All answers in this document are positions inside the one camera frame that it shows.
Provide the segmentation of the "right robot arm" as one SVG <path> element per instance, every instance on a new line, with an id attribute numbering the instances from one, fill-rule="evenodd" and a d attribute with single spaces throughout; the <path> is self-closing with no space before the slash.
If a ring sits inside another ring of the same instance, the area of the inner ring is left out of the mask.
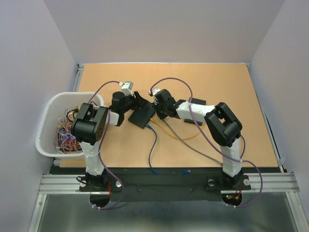
<path id="1" fill-rule="evenodd" d="M 243 175 L 239 151 L 242 124 L 228 105 L 224 102 L 201 105 L 191 103 L 191 99 L 176 101 L 168 90 L 159 88 L 150 90 L 149 95 L 153 97 L 153 107 L 161 120 L 169 116 L 192 120 L 196 126 L 199 122 L 207 125 L 223 156 L 222 183 L 228 189 L 237 186 Z"/>

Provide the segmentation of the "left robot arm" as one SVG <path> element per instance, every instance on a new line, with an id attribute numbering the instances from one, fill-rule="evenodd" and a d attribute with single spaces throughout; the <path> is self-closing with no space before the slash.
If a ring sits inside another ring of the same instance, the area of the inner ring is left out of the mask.
<path id="1" fill-rule="evenodd" d="M 104 129 L 109 125 L 121 126 L 125 113 L 130 110 L 133 113 L 128 118 L 129 122 L 142 129 L 155 113 L 152 104 L 142 98 L 137 91 L 129 95 L 121 91 L 113 93 L 109 107 L 82 104 L 70 132 L 81 146 L 86 163 L 85 176 L 77 178 L 83 190 L 106 188 L 108 179 L 103 176 L 104 166 L 99 154 L 100 143 L 105 135 Z"/>

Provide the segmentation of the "black network switch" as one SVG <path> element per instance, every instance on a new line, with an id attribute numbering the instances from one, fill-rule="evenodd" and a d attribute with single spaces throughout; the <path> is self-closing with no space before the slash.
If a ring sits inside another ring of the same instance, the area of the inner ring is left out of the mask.
<path id="1" fill-rule="evenodd" d="M 147 125 L 147 123 L 150 121 L 150 119 L 154 114 L 155 109 L 149 102 L 143 108 L 135 110 L 128 118 L 128 121 L 134 124 L 135 126 L 144 129 L 144 127 Z"/>
<path id="2" fill-rule="evenodd" d="M 205 100 L 196 99 L 196 98 L 192 98 L 191 103 L 198 104 L 198 105 L 206 105 Z M 192 119 L 185 119 L 184 122 L 189 123 L 189 124 L 194 124 L 194 121 Z M 199 126 L 203 125 L 203 122 L 197 121 L 197 123 Z"/>

